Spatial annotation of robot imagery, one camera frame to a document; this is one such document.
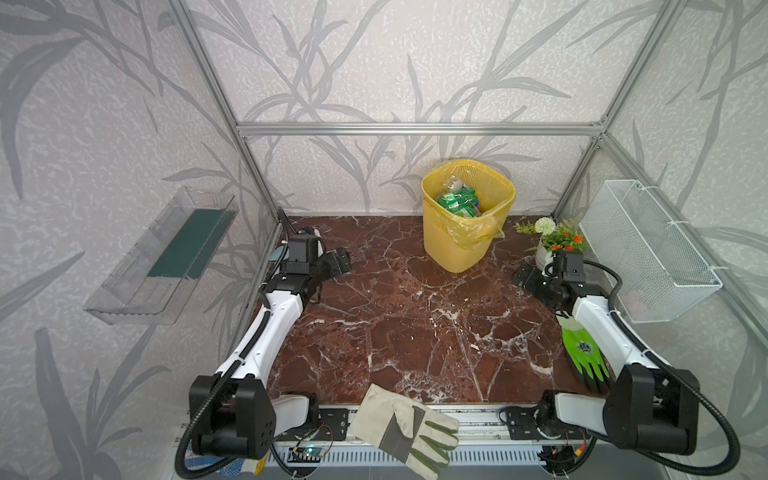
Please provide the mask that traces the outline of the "green sprite bottle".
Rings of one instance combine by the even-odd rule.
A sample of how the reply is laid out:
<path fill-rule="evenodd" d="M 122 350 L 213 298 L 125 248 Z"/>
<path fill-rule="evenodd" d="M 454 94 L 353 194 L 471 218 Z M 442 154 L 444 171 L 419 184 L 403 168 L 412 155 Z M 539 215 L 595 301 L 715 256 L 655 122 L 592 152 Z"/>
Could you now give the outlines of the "green sprite bottle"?
<path fill-rule="evenodd" d="M 447 192 L 439 196 L 437 203 L 453 215 L 462 218 L 476 218 L 481 215 L 479 199 L 471 187 L 462 187 L 456 192 Z"/>

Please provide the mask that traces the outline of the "blue pepsi bottle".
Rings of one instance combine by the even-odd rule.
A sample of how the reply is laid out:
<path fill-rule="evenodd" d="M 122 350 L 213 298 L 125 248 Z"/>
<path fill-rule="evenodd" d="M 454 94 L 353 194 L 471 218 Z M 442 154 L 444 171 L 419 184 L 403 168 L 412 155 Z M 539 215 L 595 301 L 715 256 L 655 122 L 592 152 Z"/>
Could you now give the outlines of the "blue pepsi bottle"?
<path fill-rule="evenodd" d="M 456 193 L 464 187 L 464 182 L 456 175 L 449 176 L 443 183 L 445 193 Z"/>

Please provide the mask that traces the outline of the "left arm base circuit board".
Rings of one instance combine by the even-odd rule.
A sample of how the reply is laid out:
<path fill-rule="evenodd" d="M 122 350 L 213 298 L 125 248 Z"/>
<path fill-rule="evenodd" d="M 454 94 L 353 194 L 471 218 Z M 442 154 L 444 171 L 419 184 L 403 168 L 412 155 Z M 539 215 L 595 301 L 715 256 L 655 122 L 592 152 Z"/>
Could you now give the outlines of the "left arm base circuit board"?
<path fill-rule="evenodd" d="M 301 465 L 321 463 L 329 455 L 331 449 L 330 444 L 290 447 L 287 451 L 287 463 Z"/>

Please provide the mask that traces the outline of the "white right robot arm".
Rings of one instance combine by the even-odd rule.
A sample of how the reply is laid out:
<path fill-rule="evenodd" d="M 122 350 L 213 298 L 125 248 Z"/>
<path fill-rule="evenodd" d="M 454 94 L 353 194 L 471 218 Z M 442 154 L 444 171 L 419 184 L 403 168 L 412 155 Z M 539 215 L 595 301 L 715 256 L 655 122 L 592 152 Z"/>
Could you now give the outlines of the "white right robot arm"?
<path fill-rule="evenodd" d="M 696 376 L 670 365 L 622 318 L 617 272 L 580 252 L 558 251 L 544 268 L 524 264 L 514 281 L 555 313 L 570 367 L 591 392 L 544 393 L 539 426 L 570 425 L 689 475 L 713 477 L 736 468 L 738 435 Z M 727 452 L 713 465 L 681 463 L 679 457 L 696 450 L 701 410 L 724 433 Z"/>

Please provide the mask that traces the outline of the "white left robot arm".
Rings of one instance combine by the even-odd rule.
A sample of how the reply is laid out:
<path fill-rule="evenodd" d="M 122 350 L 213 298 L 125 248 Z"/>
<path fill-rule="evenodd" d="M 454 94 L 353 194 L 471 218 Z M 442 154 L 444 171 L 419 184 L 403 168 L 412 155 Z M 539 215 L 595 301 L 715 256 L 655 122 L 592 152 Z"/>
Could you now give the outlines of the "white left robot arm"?
<path fill-rule="evenodd" d="M 192 383 L 189 423 L 174 469 L 199 479 L 239 459 L 261 460 L 289 430 L 314 430 L 318 415 L 310 394 L 271 399 L 268 379 L 290 330 L 324 282 L 351 270 L 347 251 L 328 250 L 310 232 L 289 236 L 269 280 L 260 288 L 261 307 L 234 351 L 212 375 Z"/>

